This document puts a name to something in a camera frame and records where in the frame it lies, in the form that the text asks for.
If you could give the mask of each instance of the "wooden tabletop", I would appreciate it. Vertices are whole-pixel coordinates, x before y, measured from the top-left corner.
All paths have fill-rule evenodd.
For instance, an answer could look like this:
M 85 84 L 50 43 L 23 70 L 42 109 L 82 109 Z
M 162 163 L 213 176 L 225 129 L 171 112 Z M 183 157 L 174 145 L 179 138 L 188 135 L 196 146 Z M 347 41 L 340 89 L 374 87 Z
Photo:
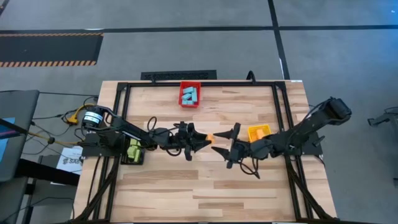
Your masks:
M 113 107 L 117 83 L 103 82 L 99 105 Z M 308 111 L 304 86 L 302 82 L 290 81 L 286 81 L 286 85 L 294 123 L 297 124 Z M 239 122 L 242 125 L 239 138 L 242 140 L 248 140 L 249 126 L 269 124 L 273 133 L 279 130 L 270 87 L 202 87 L 200 107 L 197 109 L 181 108 L 177 99 L 178 87 L 133 87 L 127 120 L 144 130 L 152 116 L 157 117 L 156 127 L 171 128 L 173 123 L 179 121 L 194 122 L 198 132 L 207 134 L 230 130 L 235 122 Z M 281 110 L 284 112 L 280 92 L 279 99 Z M 122 105 L 123 101 L 120 102 L 119 113 Z M 283 117 L 284 125 L 288 127 L 285 113 Z M 215 137 L 213 146 L 229 149 L 230 141 Z M 171 157 L 158 149 L 146 152 L 143 166 L 119 166 L 111 221 L 295 220 L 282 156 L 260 161 L 260 180 L 253 175 L 244 174 L 238 165 L 227 169 L 226 162 L 210 146 L 196 154 L 192 153 L 192 156 L 192 161 L 186 161 L 183 153 L 178 157 Z M 313 156 L 302 156 L 302 160 L 309 191 L 326 212 L 335 216 L 324 166 Z M 75 199 L 76 215 L 86 206 L 95 162 L 96 158 L 89 158 L 83 163 Z M 101 165 L 102 161 L 98 166 L 93 192 L 96 192 Z M 302 194 L 299 189 L 297 191 L 304 217 Z M 100 218 L 104 217 L 107 196 L 105 193 Z

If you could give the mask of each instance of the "label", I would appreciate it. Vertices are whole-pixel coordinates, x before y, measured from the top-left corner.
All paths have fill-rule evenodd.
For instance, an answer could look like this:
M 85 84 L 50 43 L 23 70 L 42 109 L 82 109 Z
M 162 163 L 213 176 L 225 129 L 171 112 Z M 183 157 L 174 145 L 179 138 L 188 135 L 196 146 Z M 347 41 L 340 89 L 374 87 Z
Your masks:
M 100 121 L 102 121 L 102 118 L 103 118 L 101 115 L 93 113 L 93 112 L 86 112 L 86 116 L 95 117 L 95 118 L 99 119 Z
M 98 119 L 93 118 L 91 116 L 85 116 L 85 120 L 92 121 L 92 122 L 95 122 L 97 124 L 100 122 Z

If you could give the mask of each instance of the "blue block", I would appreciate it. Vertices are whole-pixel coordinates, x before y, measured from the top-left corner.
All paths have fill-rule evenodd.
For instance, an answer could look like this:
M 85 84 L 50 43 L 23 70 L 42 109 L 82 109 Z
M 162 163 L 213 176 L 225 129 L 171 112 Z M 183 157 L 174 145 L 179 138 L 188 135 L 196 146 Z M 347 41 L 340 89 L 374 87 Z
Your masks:
M 185 94 L 185 95 L 183 95 L 181 98 L 182 98 L 182 100 L 189 100 L 190 98 L 191 98 L 191 93 L 187 93 L 187 94 Z
M 197 102 L 198 101 L 198 94 L 197 94 L 197 89 L 196 88 L 193 89 L 192 101 L 193 102 Z
M 191 92 L 193 92 L 193 87 L 188 87 L 188 88 L 185 88 L 185 89 L 182 90 L 183 94 L 191 93 Z

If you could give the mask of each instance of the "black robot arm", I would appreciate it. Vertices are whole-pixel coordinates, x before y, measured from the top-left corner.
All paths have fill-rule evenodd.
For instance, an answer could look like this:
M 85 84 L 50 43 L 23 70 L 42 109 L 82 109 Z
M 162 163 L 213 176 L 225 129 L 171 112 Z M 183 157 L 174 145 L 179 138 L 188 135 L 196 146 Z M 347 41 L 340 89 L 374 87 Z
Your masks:
M 152 117 L 150 121 L 152 119 L 155 119 L 154 124 L 156 124 L 156 117 Z M 197 152 L 211 143 L 211 141 L 206 140 L 207 134 L 198 133 L 195 130 L 193 123 L 186 124 L 181 121 L 179 124 L 174 124 L 171 129 L 152 128 L 144 131 L 103 106 L 92 106 L 87 109 L 82 128 L 90 131 L 81 144 L 83 150 L 84 146 L 95 145 L 96 147 L 107 147 L 110 150 L 118 151 L 121 148 L 121 139 L 128 136 L 138 140 L 141 148 L 144 149 L 155 150 L 159 146 L 168 153 L 170 149 L 176 149 L 177 154 L 169 153 L 171 156 L 177 156 L 182 152 L 182 149 L 185 149 L 185 158 L 190 161 L 192 160 L 191 151 Z M 171 132 L 174 129 L 178 130 L 175 134 Z
M 236 123 L 234 128 L 224 133 L 215 133 L 215 136 L 232 139 L 231 149 L 212 147 L 221 154 L 227 163 L 227 168 L 233 164 L 242 165 L 242 160 L 251 157 L 263 160 L 277 157 L 287 151 L 299 150 L 309 139 L 310 135 L 327 124 L 341 125 L 351 117 L 351 110 L 341 99 L 330 98 L 316 105 L 303 119 L 293 128 L 277 134 L 270 134 L 252 143 L 238 139 L 240 124 Z

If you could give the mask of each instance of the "floor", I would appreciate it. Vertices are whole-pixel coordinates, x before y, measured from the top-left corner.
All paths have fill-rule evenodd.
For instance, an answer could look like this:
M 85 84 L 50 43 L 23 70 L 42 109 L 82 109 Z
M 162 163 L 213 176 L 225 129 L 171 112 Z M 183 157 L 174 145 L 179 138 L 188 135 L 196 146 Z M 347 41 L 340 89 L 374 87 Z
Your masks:
M 107 32 L 96 66 L 0 68 L 0 90 L 98 94 L 103 80 L 138 80 L 141 72 L 168 70 L 216 69 L 219 79 L 244 78 L 252 70 L 257 79 L 303 80 L 311 104 L 334 96 L 353 110 L 343 126 L 320 131 L 326 136 L 324 160 L 338 216 L 395 223 L 398 189 L 392 178 L 398 177 L 397 141 L 389 124 L 372 128 L 366 119 L 398 104 L 398 30 L 380 29 L 398 25 L 398 3 L 278 0 L 274 6 L 279 26 L 290 27 L 281 29 L 279 47 L 273 30 Z M 272 25 L 265 0 L 9 0 L 0 15 L 0 30 Z M 352 27 L 322 30 L 323 26 Z M 63 113 L 84 99 L 41 95 L 35 116 Z M 66 128 L 58 120 L 37 123 L 55 133 Z M 74 141 L 73 131 L 61 139 Z M 34 141 L 25 147 L 26 152 L 39 149 Z M 31 223 L 62 222 L 70 210 L 68 203 L 37 207 Z

